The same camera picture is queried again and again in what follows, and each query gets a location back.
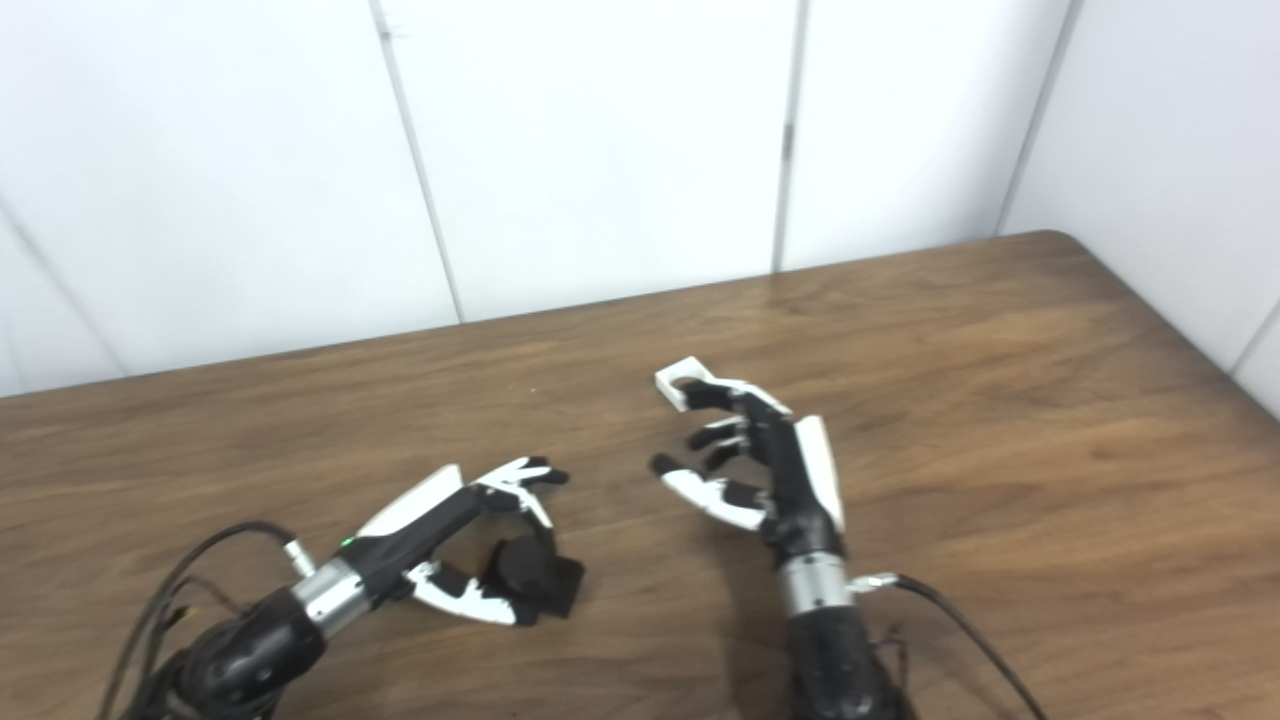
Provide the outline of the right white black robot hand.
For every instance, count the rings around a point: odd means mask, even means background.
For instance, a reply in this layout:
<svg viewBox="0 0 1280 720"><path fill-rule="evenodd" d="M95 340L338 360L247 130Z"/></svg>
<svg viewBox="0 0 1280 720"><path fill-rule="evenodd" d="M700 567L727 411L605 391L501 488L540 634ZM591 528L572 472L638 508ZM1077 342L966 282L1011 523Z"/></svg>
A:
<svg viewBox="0 0 1280 720"><path fill-rule="evenodd" d="M668 454L650 460L668 489L710 518L759 534L778 565L809 553L846 557L838 475L820 416L795 418L744 380L678 375L655 386L681 413L727 414L686 439L689 450L709 452L701 468Z"/></svg>

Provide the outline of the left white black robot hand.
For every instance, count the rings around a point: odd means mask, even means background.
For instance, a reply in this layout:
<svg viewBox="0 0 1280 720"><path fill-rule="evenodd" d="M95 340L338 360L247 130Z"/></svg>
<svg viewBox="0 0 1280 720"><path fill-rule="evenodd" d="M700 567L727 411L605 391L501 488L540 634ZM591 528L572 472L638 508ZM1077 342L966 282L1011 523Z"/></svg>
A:
<svg viewBox="0 0 1280 720"><path fill-rule="evenodd" d="M385 506L337 555L356 571L375 609L413 598L460 618L507 626L532 626L541 616L568 618L585 568L559 553L554 525L530 491L568 479L540 456L517 457L470 483L451 464ZM498 541L480 575L434 557L472 521L493 514L518 518L525 532Z"/></svg>

